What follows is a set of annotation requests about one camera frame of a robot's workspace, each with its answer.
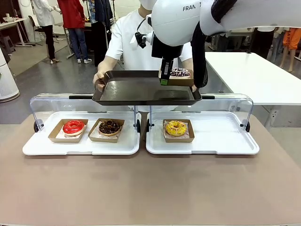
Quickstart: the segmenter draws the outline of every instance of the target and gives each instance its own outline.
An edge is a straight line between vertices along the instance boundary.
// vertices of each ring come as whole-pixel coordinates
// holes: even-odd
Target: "green label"
[[[161,79],[161,85],[162,85],[162,86],[167,86],[167,84],[168,84],[168,80],[166,80],[166,79]]]

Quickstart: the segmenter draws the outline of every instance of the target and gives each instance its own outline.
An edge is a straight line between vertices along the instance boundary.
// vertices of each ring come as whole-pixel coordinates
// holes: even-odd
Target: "donut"
[[[116,120],[106,120],[99,125],[99,132],[105,136],[114,136],[120,131],[120,124]]]
[[[63,132],[68,136],[76,136],[84,130],[85,124],[80,120],[72,120],[64,124]]]
[[[171,71],[170,76],[175,77],[176,79],[189,79],[191,74],[185,68],[174,68]]]
[[[166,132],[174,137],[180,137],[183,136],[186,132],[186,125],[184,122],[181,121],[170,121],[165,126]]]

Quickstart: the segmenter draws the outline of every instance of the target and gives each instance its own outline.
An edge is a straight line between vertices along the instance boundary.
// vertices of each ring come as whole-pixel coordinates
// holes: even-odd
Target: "yellow frosted donut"
[[[187,127],[184,122],[170,121],[165,126],[165,129],[169,135],[174,136],[174,137],[180,137],[185,134]]]

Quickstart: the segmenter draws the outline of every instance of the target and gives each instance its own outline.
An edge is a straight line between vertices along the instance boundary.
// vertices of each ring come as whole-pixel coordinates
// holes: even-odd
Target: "stool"
[[[6,49],[8,54],[11,54],[12,51],[16,50],[15,47],[14,47],[14,44],[11,41],[9,36],[4,36],[3,41],[4,41],[5,49]]]

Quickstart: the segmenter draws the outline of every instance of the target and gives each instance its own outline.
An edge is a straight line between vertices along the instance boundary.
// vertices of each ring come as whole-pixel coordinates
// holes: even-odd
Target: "black baking tray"
[[[158,71],[108,71],[102,82],[104,90],[95,88],[92,99],[106,106],[193,105],[202,99],[190,87],[161,86]]]

